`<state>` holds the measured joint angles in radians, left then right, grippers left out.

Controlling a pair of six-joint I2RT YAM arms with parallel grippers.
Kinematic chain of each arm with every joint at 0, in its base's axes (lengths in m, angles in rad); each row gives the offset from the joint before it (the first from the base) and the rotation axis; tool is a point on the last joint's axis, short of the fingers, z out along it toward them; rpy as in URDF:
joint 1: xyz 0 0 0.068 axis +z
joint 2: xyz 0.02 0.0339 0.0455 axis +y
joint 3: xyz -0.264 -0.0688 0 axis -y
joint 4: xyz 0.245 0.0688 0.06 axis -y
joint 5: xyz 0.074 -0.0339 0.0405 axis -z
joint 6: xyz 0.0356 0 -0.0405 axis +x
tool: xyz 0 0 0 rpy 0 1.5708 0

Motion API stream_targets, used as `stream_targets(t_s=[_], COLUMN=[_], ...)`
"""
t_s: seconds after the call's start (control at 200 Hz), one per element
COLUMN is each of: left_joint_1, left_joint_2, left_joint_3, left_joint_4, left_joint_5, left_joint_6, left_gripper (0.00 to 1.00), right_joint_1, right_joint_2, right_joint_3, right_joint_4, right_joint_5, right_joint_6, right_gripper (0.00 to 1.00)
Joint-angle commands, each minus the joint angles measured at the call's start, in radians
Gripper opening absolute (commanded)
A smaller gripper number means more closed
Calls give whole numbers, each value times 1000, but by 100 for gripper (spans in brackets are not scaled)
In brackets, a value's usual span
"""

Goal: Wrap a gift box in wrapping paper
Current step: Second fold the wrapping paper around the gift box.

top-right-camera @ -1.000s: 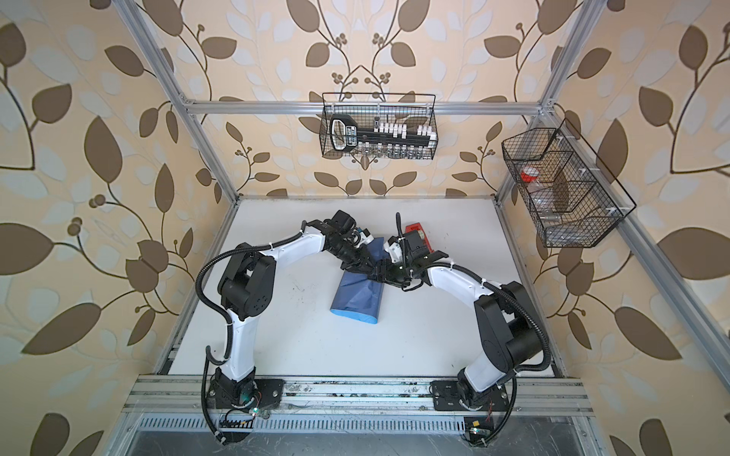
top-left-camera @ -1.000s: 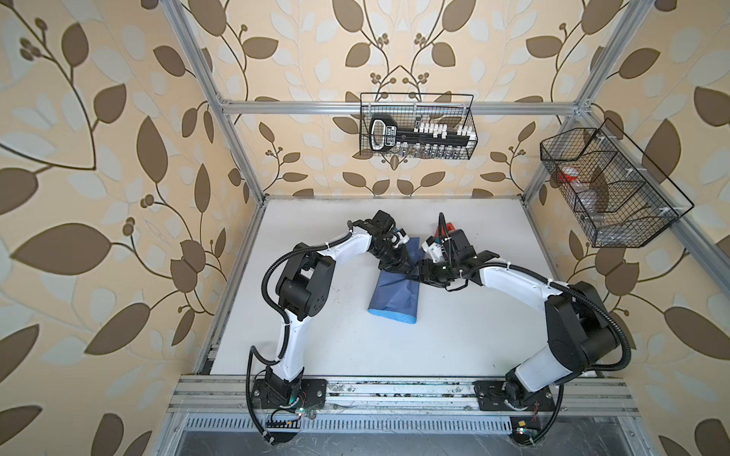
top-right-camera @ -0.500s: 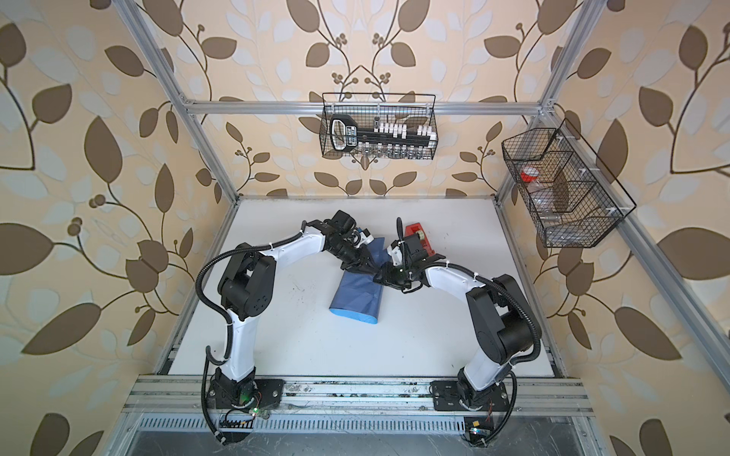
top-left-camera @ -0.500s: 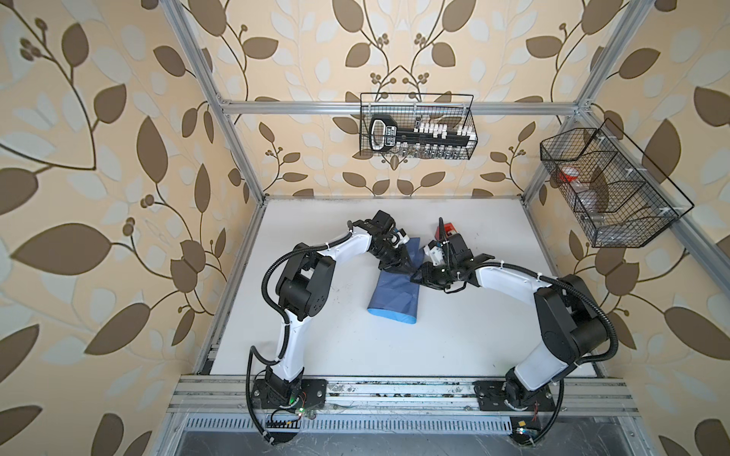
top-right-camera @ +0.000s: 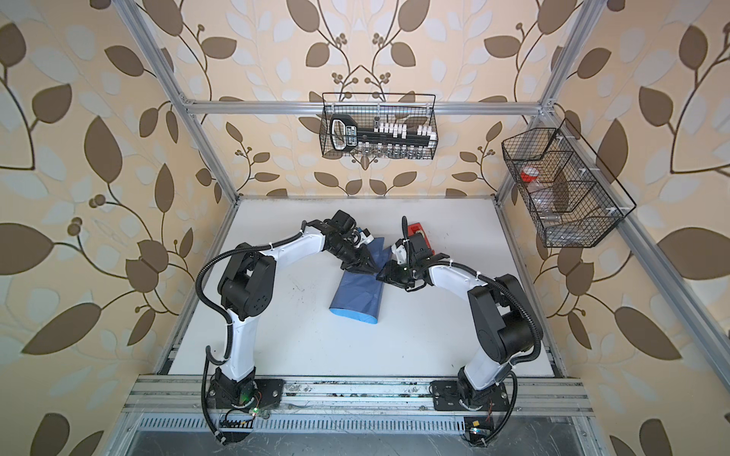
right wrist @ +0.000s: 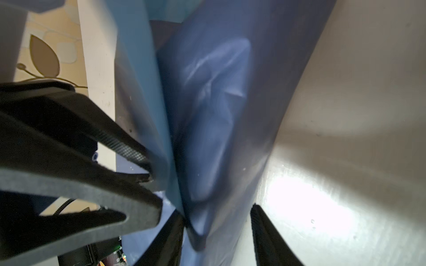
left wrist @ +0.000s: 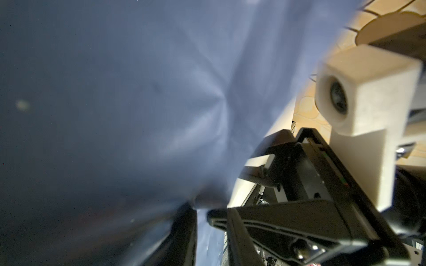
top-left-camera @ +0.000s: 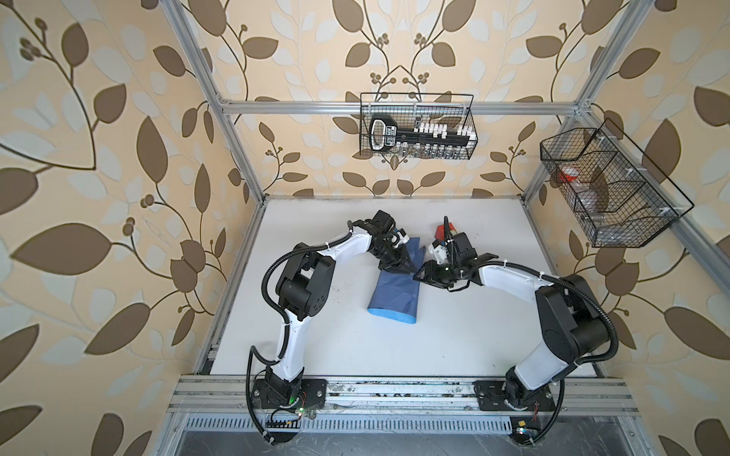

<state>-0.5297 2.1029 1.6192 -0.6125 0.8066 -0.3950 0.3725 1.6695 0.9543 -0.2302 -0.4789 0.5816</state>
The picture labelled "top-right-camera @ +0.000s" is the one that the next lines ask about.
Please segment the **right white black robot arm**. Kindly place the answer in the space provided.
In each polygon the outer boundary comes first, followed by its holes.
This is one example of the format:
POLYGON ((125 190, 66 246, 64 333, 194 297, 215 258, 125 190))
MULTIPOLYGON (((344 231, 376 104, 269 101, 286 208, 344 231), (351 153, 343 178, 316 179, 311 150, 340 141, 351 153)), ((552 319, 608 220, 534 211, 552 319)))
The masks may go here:
POLYGON ((459 370, 456 390, 463 408, 480 410, 505 379, 515 378, 515 366, 541 355, 544 330, 514 275, 491 279, 446 254, 435 254, 422 233, 409 231, 406 218, 401 231, 392 247, 395 257, 376 279, 408 293, 439 288, 469 304, 480 349, 459 370))

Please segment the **light blue wrapping paper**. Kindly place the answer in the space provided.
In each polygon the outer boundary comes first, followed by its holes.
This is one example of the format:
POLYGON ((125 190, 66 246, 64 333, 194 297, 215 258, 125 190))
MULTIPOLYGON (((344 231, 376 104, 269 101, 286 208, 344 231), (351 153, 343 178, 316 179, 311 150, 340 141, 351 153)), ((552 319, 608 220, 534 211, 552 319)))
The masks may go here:
POLYGON ((339 317, 376 324, 384 287, 384 283, 378 281, 376 276, 391 259, 392 252, 390 247, 385 246, 384 237, 376 237, 368 245, 368 250, 375 261, 376 273, 361 275, 345 272, 329 310, 339 317))

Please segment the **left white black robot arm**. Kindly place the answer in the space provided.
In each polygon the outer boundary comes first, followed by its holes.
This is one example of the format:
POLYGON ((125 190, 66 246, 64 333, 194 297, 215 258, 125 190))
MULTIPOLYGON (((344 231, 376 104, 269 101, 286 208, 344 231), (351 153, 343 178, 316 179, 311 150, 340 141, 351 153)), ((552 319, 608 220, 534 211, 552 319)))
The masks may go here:
POLYGON ((258 318, 270 305, 279 269, 327 252, 345 272, 374 275, 376 261, 368 249, 375 240, 369 230, 340 210, 325 220, 302 222, 298 232, 265 245, 241 243, 218 254, 201 269, 195 291, 202 304, 225 321, 224 354, 218 358, 205 349, 207 366, 203 402, 213 399, 219 408, 250 409, 262 401, 256 385, 254 349, 258 318))

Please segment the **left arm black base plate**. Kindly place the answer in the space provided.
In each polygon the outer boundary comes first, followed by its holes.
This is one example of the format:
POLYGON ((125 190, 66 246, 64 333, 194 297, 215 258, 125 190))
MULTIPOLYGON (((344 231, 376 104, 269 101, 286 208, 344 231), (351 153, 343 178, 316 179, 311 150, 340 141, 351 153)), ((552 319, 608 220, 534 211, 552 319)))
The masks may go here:
POLYGON ((220 382, 214 379, 208 387, 205 399, 210 408, 250 412, 253 408, 275 408, 283 397, 283 379, 244 380, 231 386, 226 382, 224 377, 220 382))

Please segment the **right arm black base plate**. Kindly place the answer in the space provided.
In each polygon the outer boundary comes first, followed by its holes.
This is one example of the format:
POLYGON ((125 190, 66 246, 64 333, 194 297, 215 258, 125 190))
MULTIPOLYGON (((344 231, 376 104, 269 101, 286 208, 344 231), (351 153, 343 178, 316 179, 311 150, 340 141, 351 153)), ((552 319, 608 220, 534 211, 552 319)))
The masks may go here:
POLYGON ((509 395, 503 384, 477 391, 466 380, 435 380, 429 385, 438 412, 506 412, 509 395))

